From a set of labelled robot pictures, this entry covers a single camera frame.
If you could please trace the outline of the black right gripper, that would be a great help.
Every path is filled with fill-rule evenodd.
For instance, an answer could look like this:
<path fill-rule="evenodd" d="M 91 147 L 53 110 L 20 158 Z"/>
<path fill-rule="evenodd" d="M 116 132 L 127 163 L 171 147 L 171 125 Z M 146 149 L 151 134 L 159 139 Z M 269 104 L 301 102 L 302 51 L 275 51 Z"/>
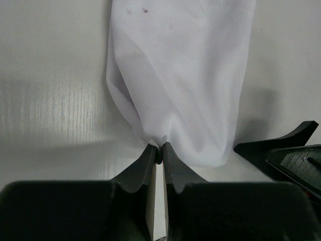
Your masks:
<path fill-rule="evenodd" d="M 285 136 L 239 143 L 234 152 L 262 173 L 275 168 L 320 199 L 320 145 L 304 146 L 317 127 L 315 121 L 304 121 Z"/>

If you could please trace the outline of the white t shirt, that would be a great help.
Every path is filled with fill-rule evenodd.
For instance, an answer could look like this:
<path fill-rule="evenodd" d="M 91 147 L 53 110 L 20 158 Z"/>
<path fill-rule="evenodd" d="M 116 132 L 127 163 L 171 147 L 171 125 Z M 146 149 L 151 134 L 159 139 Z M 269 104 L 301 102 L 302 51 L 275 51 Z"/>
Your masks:
<path fill-rule="evenodd" d="M 143 143 L 193 167 L 232 151 L 255 1 L 113 1 L 106 82 Z"/>

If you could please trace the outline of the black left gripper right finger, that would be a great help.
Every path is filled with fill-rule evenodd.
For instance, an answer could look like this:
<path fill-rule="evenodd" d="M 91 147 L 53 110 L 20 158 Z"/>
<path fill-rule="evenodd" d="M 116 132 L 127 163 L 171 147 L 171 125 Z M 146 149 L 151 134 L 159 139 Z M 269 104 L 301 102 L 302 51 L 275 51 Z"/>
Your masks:
<path fill-rule="evenodd" d="M 287 182 L 208 182 L 162 147 L 168 240 L 318 240 L 305 193 Z"/>

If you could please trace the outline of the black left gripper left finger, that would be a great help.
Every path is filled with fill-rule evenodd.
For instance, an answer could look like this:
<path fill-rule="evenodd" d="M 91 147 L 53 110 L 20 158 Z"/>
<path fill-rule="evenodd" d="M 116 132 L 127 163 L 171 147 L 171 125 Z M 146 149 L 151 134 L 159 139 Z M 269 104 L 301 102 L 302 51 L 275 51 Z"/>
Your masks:
<path fill-rule="evenodd" d="M 151 240 L 157 149 L 110 180 L 17 181 L 1 191 L 1 240 Z"/>

